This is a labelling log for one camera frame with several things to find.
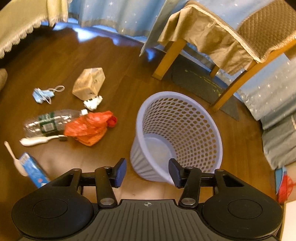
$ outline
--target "blue face mask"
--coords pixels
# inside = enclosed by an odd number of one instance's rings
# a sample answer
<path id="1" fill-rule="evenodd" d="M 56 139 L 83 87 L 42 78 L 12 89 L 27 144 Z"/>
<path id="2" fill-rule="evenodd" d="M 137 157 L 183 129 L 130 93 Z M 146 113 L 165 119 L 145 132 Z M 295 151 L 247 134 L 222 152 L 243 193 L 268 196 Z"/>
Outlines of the blue face mask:
<path id="1" fill-rule="evenodd" d="M 50 88 L 48 90 L 35 88 L 32 95 L 37 103 L 42 104 L 44 101 L 46 101 L 47 103 L 52 104 L 51 98 L 54 97 L 54 92 L 62 92 L 64 89 L 65 87 L 62 85 L 58 85 L 56 88 Z"/>

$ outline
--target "trash bin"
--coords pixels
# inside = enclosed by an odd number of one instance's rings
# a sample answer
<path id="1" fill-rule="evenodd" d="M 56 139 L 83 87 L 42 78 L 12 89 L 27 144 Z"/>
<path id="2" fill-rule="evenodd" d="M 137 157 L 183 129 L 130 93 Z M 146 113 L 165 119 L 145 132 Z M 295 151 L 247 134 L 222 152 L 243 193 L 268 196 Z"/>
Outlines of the trash bin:
<path id="1" fill-rule="evenodd" d="M 216 124 L 196 101 L 177 92 L 159 92 L 144 101 L 131 148 L 135 172 L 150 181 L 173 184 L 168 161 L 213 173 L 222 161 Z"/>

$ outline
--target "floor mat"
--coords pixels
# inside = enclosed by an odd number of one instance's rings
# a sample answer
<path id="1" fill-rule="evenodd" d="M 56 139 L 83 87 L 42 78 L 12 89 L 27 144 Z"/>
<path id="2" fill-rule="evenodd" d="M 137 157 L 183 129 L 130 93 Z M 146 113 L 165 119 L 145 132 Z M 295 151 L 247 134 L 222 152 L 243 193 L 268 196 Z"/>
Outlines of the floor mat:
<path id="1" fill-rule="evenodd" d="M 174 61 L 172 81 L 212 104 L 227 88 L 218 77 L 211 79 L 209 72 L 191 60 L 179 55 Z M 221 108 L 223 112 L 239 121 L 236 98 L 232 96 Z"/>

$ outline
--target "plastic bottle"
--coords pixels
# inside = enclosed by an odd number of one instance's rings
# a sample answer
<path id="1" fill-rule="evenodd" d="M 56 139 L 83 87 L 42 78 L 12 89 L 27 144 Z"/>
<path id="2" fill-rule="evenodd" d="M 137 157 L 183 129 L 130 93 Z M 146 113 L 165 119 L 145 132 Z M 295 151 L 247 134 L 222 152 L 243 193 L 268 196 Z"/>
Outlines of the plastic bottle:
<path id="1" fill-rule="evenodd" d="M 65 124 L 78 118 L 81 115 L 88 114 L 83 110 L 57 110 L 54 112 L 39 115 L 34 119 L 29 119 L 24 123 L 25 136 L 49 136 L 57 131 L 64 130 Z"/>

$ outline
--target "green bottle label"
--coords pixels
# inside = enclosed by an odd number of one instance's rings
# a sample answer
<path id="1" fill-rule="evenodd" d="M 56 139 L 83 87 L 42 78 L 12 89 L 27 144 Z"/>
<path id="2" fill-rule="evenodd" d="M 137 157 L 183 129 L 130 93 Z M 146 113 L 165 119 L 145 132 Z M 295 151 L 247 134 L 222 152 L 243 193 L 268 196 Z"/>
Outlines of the green bottle label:
<path id="1" fill-rule="evenodd" d="M 39 115 L 40 129 L 43 134 L 51 134 L 57 131 L 57 127 L 54 122 L 54 113 L 50 112 L 44 115 Z"/>

